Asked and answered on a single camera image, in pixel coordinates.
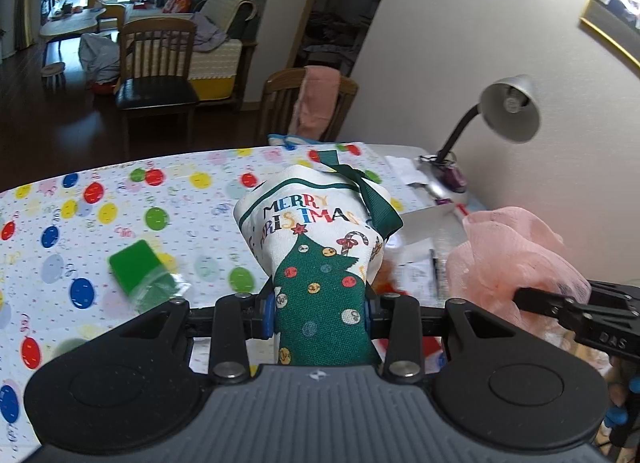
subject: metal screw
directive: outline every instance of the metal screw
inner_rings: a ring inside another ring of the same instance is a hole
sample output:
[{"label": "metal screw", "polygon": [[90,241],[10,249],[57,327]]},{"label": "metal screw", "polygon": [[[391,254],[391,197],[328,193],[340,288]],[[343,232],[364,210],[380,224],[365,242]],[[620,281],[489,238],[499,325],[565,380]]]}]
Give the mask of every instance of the metal screw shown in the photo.
[{"label": "metal screw", "polygon": [[420,366],[409,360],[398,360],[390,364],[389,372],[396,377],[410,378],[420,373]]},{"label": "metal screw", "polygon": [[244,375],[246,370],[238,362],[220,362],[213,368],[213,373],[222,379],[233,380]]}]

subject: green ribbon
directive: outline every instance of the green ribbon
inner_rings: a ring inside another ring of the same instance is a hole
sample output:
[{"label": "green ribbon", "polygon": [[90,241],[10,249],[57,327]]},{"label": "green ribbon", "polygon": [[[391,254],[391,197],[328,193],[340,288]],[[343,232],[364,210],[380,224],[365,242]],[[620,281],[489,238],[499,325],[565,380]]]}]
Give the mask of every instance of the green ribbon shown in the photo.
[{"label": "green ribbon", "polygon": [[320,150],[318,156],[320,163],[331,167],[335,172],[358,185],[362,200],[371,215],[371,226],[383,239],[387,240],[402,228],[402,220],[398,213],[386,199],[364,181],[369,178],[362,170],[354,169],[349,165],[341,165],[338,154],[334,150]]}]

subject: christmas gift bag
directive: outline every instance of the christmas gift bag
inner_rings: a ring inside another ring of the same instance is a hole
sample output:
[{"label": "christmas gift bag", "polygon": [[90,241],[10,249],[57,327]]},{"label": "christmas gift bag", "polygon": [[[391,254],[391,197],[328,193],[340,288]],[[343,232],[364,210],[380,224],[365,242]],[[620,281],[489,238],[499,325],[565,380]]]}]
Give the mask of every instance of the christmas gift bag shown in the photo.
[{"label": "christmas gift bag", "polygon": [[334,172],[293,165],[242,198],[234,217],[273,281],[279,363],[372,364],[365,285],[402,220],[384,188],[334,150],[319,156]]}]

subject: gold picture frame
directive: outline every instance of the gold picture frame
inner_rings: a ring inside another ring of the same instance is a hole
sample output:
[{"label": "gold picture frame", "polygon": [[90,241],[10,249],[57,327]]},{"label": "gold picture frame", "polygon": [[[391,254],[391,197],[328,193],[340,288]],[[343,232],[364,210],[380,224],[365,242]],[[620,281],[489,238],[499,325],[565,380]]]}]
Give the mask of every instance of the gold picture frame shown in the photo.
[{"label": "gold picture frame", "polygon": [[629,11],[623,0],[618,1],[624,10],[616,0],[587,0],[580,22],[640,68],[640,0],[631,3],[632,8],[638,6],[638,14],[633,13],[636,10]]}]

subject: lamp shade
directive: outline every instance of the lamp shade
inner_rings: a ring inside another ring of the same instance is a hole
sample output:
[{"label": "lamp shade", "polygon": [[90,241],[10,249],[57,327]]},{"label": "lamp shade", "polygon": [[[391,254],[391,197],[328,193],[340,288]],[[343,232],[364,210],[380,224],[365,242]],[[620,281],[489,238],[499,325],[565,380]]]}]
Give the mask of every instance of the lamp shade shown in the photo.
[{"label": "lamp shade", "polygon": [[540,128],[535,89],[527,75],[491,84],[480,96],[479,109],[494,132],[515,143],[529,141]]}]

